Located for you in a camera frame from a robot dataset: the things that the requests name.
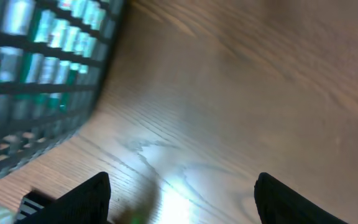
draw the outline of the wooden surface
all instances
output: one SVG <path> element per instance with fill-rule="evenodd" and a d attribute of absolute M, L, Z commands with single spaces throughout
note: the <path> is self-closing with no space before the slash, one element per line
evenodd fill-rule
<path fill-rule="evenodd" d="M 102 170 L 111 213 L 157 175 L 154 223 L 260 223 L 260 172 L 358 223 L 358 1 L 134 1 L 93 117 L 0 204 Z"/>

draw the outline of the black object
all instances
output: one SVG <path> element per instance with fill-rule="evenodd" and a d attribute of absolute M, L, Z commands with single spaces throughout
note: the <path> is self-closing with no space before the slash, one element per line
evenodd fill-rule
<path fill-rule="evenodd" d="M 27 194 L 16 215 L 16 224 L 105 224 L 111 188 L 109 175 L 100 172 L 57 200 L 38 191 Z"/>
<path fill-rule="evenodd" d="M 89 0 L 98 2 L 100 8 L 106 11 L 101 30 L 98 31 L 73 17 L 69 11 L 60 9 L 57 0 L 34 1 L 37 9 L 54 12 L 57 19 L 64 19 L 71 26 L 80 28 L 94 37 L 97 44 L 92 56 L 85 58 L 73 52 L 64 52 L 61 48 L 51 48 L 45 43 L 32 42 L 28 35 L 0 32 L 0 47 L 14 47 L 22 49 L 24 53 L 38 53 L 44 57 L 89 66 L 89 80 L 77 78 L 72 84 L 21 83 L 18 77 L 14 82 L 0 83 L 0 111 L 3 111 L 0 114 L 0 179 L 69 139 L 87 121 L 109 70 L 127 8 L 127 0 L 110 0 L 109 3 Z M 34 100 L 41 94 L 52 93 L 67 97 L 63 109 L 51 109 L 50 100 L 41 103 Z"/>
<path fill-rule="evenodd" d="M 267 173 L 255 184 L 256 206 L 263 224 L 344 224 Z"/>

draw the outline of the black basket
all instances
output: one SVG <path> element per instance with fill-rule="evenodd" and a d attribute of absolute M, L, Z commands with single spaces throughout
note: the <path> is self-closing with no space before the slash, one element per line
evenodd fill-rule
<path fill-rule="evenodd" d="M 0 0 L 0 178 L 72 137 L 88 119 L 125 6 L 126 0 Z"/>

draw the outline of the brown wooden tabletop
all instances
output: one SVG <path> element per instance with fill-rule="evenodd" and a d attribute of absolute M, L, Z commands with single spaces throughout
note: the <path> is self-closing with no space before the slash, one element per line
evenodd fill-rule
<path fill-rule="evenodd" d="M 153 223 L 260 223 L 268 172 L 358 223 L 358 1 L 132 2 L 92 118 L 0 180 L 0 204 L 100 171 L 111 215 L 157 176 Z"/>

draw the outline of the wooden table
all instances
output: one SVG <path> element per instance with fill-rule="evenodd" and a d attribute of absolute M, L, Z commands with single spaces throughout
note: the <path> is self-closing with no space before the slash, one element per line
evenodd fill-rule
<path fill-rule="evenodd" d="M 260 172 L 358 223 L 358 1 L 134 1 L 92 118 L 0 204 L 102 170 L 111 213 L 157 177 L 154 223 L 260 223 Z"/>

